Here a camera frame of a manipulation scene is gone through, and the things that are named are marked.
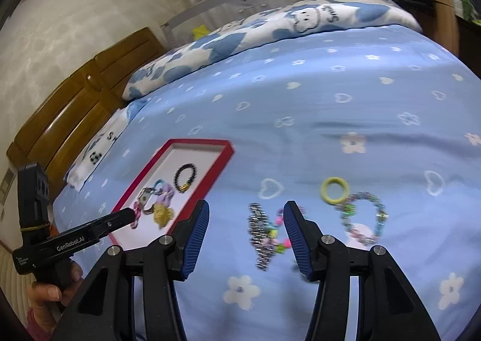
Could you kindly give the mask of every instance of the pink sleeve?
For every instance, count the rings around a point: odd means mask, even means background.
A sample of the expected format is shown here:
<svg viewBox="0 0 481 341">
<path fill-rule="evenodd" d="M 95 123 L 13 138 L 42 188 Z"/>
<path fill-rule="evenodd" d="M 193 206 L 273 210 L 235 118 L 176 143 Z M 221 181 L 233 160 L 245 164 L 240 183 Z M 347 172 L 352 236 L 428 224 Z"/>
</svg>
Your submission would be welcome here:
<svg viewBox="0 0 481 341">
<path fill-rule="evenodd" d="M 49 341 L 50 335 L 45 332 L 38 324 L 35 322 L 33 316 L 32 307 L 28 309 L 27 314 L 27 332 L 32 336 L 35 341 Z"/>
</svg>

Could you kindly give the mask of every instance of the blue gripper pad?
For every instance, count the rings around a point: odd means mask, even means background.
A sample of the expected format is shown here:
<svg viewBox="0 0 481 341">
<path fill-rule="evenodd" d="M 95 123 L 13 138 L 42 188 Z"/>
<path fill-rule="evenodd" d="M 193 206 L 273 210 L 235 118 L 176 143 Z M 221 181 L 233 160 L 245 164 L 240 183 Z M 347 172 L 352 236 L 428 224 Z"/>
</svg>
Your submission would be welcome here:
<svg viewBox="0 0 481 341">
<path fill-rule="evenodd" d="M 190 236 L 184 247 L 184 261 L 180 273 L 183 278 L 187 278 L 195 268 L 199 252 L 201 251 L 202 242 L 204 241 L 207 225 L 209 224 L 209 204 L 206 201 L 199 201 L 192 212 L 191 218 L 197 220 L 191 230 Z"/>
<path fill-rule="evenodd" d="M 290 239 L 290 244 L 293 247 L 294 256 L 296 257 L 297 266 L 301 273 L 303 273 L 308 280 L 313 276 L 313 269 L 311 264 L 311 250 L 306 240 L 306 236 L 302 232 L 302 224 L 306 223 L 299 207 L 295 202 L 287 202 L 284 206 L 284 225 L 286 227 L 287 235 Z"/>
</svg>

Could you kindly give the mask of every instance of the yellow plush toy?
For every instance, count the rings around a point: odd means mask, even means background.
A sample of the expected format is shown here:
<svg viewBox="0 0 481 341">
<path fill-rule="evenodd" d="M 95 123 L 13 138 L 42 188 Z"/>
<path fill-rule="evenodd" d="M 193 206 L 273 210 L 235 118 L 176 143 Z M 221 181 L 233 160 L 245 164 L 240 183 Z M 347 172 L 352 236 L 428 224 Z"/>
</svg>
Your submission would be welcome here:
<svg viewBox="0 0 481 341">
<path fill-rule="evenodd" d="M 194 41 L 197 41 L 199 38 L 203 38 L 204 36 L 207 36 L 209 33 L 210 33 L 210 30 L 208 30 L 204 24 L 192 30 Z"/>
<path fill-rule="evenodd" d="M 153 221 L 161 228 L 167 226 L 167 223 L 174 218 L 174 211 L 172 208 L 167 208 L 165 205 L 158 203 L 153 204 L 152 208 Z"/>
</svg>

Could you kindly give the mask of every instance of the yellow charm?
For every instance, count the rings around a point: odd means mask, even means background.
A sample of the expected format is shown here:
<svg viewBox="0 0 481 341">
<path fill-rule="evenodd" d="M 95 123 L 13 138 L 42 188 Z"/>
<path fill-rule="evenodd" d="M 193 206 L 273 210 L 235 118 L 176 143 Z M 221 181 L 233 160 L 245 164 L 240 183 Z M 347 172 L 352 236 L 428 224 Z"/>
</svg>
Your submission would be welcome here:
<svg viewBox="0 0 481 341">
<path fill-rule="evenodd" d="M 342 196 L 340 198 L 331 199 L 328 196 L 327 189 L 330 184 L 339 184 L 342 187 Z M 340 204 L 347 199 L 347 196 L 349 196 L 349 185 L 347 184 L 346 180 L 343 180 L 342 178 L 329 177 L 328 179 L 324 180 L 324 182 L 321 185 L 321 188 L 319 189 L 319 192 L 321 194 L 321 198 L 327 204 L 331 204 L 332 206 L 335 206 L 336 204 Z"/>
<path fill-rule="evenodd" d="M 153 208 L 153 221 L 157 223 L 161 228 L 167 226 L 169 221 L 174 218 L 174 211 L 172 208 L 167 208 L 163 204 L 155 203 Z"/>
</svg>

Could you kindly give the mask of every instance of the black beaded bracelet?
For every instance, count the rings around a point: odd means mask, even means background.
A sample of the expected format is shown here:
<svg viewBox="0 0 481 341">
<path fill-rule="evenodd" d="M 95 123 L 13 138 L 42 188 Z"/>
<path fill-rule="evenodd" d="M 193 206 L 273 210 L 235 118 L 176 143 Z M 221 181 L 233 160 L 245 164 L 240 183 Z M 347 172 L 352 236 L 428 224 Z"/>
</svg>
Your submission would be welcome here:
<svg viewBox="0 0 481 341">
<path fill-rule="evenodd" d="M 183 185 L 179 185 L 179 176 L 185 169 L 192 169 L 192 174 L 187 180 L 187 182 Z M 183 164 L 179 169 L 176 171 L 176 175 L 174 176 L 174 186 L 180 193 L 185 193 L 191 187 L 192 182 L 194 182 L 195 175 L 197 173 L 197 169 L 193 163 L 186 163 Z"/>
</svg>

